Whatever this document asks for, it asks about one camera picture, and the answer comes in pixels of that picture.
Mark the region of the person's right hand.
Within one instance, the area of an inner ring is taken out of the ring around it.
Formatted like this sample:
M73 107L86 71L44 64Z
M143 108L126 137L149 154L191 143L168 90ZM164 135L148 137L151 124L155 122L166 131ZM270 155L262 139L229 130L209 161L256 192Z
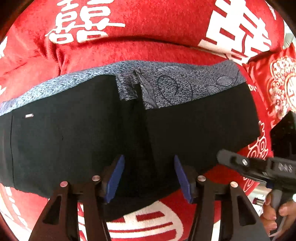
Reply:
M263 223L266 233L269 235L271 231L276 230L276 218L277 216L286 217L285 223L282 226L279 236L287 232L292 224L295 222L295 202L293 200L283 204L278 212L271 206L273 197L271 193L266 196L265 203L263 205L263 213L260 216L260 220Z

